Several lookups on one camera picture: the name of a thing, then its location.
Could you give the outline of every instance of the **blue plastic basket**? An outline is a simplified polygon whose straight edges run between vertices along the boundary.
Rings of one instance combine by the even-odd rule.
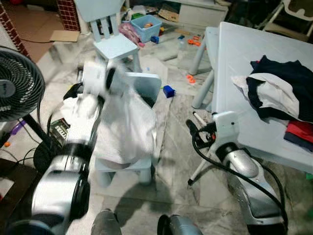
[[[153,26],[149,28],[144,28],[145,24],[152,23]],[[154,16],[146,15],[131,21],[136,32],[139,34],[141,42],[146,43],[150,41],[152,36],[158,36],[162,21]]]

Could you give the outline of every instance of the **brick wall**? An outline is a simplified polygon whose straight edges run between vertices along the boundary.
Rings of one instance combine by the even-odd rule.
[[[5,31],[8,33],[11,38],[13,44],[17,48],[17,50],[23,55],[29,57],[28,51],[24,47],[14,25],[12,24],[8,14],[6,13],[1,1],[0,1],[0,23],[3,25]]]
[[[57,0],[59,14],[65,30],[80,31],[75,3],[73,0]]]

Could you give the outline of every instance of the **marble floor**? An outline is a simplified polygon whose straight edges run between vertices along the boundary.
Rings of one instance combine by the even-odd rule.
[[[203,34],[195,29],[190,31],[194,35]],[[157,115],[158,158],[153,162],[156,171],[152,183],[142,186],[138,183],[137,173],[118,172],[109,187],[101,188],[95,180],[92,159],[89,211],[82,219],[72,222],[68,235],[90,234],[93,220],[105,208],[110,208],[117,214],[124,235],[157,234],[157,221],[164,213],[190,217],[203,234],[248,234],[239,205],[228,191],[223,172],[210,166],[202,171],[201,177],[192,187],[187,184],[201,158],[193,150],[185,121],[195,121],[191,102],[211,67],[205,53],[199,74],[195,76],[196,83],[189,84],[185,76],[197,47],[188,45],[186,51],[179,51],[178,36],[180,35],[174,29],[169,30],[161,37],[158,45],[149,42],[139,52],[143,71],[158,74],[162,85],[170,85],[177,91],[169,99],[160,92],[154,106]],[[76,82],[78,64],[95,56],[92,41],[92,36],[89,35],[81,36],[77,43],[54,43],[38,62],[46,81],[41,108],[43,128],[50,112]],[[205,102],[211,97],[212,93],[208,93]],[[210,120],[211,115],[207,111],[197,112],[203,119]],[[39,140],[31,130],[30,133]],[[12,145],[6,150],[19,158],[23,158],[29,149],[36,146],[23,129],[13,136],[11,142]],[[0,157],[9,159],[2,151]],[[304,172],[274,163],[263,163],[277,174],[284,186],[290,220],[288,234],[313,234],[313,221],[308,217],[308,210],[313,206],[312,181],[306,180]],[[274,180],[268,175],[266,178],[278,193]]]

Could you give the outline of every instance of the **small plastic stool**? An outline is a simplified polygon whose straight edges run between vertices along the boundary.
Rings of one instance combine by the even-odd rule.
[[[124,169],[111,169],[105,166],[101,159],[96,158],[94,163],[97,182],[100,186],[106,188],[111,184],[114,172],[118,171],[139,171],[139,182],[148,185],[151,182],[151,158],[138,160],[135,164]]]

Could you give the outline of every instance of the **black fan grille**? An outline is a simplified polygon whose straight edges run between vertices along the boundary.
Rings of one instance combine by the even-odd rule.
[[[27,57],[5,47],[0,47],[0,80],[9,80],[15,86],[12,96],[0,97],[0,122],[31,113],[45,92],[38,67]]]

